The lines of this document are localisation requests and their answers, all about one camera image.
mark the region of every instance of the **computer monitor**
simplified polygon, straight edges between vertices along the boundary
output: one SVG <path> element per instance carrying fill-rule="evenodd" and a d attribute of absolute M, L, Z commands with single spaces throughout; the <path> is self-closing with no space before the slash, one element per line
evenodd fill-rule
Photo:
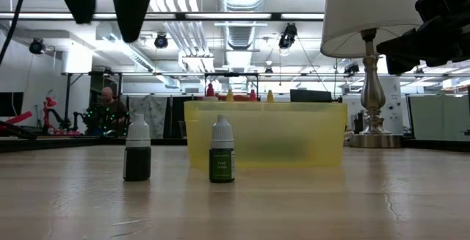
<path fill-rule="evenodd" d="M 331 92 L 316 90 L 291 90 L 291 102 L 320 102 L 330 103 Z"/>

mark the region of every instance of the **yellow bottle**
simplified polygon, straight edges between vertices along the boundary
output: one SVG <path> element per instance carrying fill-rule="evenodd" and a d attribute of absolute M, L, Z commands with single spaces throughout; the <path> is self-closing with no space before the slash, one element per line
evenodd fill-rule
<path fill-rule="evenodd" d="M 267 92 L 267 102 L 274 102 L 274 95 L 272 94 L 272 90 Z"/>
<path fill-rule="evenodd" d="M 232 92 L 232 90 L 228 90 L 227 98 L 225 100 L 226 101 L 235 101 L 234 100 L 234 93 Z"/>

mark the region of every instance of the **man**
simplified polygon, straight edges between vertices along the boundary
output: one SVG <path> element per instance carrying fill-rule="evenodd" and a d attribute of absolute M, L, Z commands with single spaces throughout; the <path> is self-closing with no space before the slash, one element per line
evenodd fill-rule
<path fill-rule="evenodd" d="M 127 112 L 127 107 L 126 105 L 124 105 L 124 103 L 120 102 L 120 101 L 116 101 L 113 96 L 114 96 L 114 93 L 112 92 L 112 89 L 110 87 L 105 87 L 103 88 L 103 90 L 101 91 L 101 96 L 103 98 L 103 105 L 106 107 L 106 108 L 109 108 L 109 112 L 111 114 L 116 114 L 116 119 L 117 119 L 117 123 L 119 125 L 119 129 L 117 130 L 117 133 L 119 135 L 122 134 L 122 126 L 123 126 L 123 123 L 125 121 L 125 116 L 126 116 L 126 112 Z M 113 120 L 112 121 L 112 127 L 115 128 L 115 124 L 116 124 L 116 120 Z"/>

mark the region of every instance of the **dark green bottle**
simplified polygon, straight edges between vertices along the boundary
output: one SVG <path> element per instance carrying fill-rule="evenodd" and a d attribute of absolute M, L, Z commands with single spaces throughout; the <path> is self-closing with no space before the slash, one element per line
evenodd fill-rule
<path fill-rule="evenodd" d="M 235 151 L 232 126 L 223 115 L 212 126 L 212 144 L 209 150 L 209 180 L 229 183 L 235 180 Z"/>

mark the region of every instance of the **white lampshade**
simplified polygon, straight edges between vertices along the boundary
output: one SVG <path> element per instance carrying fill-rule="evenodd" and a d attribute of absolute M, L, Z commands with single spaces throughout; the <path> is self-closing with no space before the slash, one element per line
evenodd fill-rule
<path fill-rule="evenodd" d="M 374 45 L 419 27 L 418 0 L 326 0 L 321 52 L 328 57 L 361 58 L 361 31 L 377 28 Z"/>

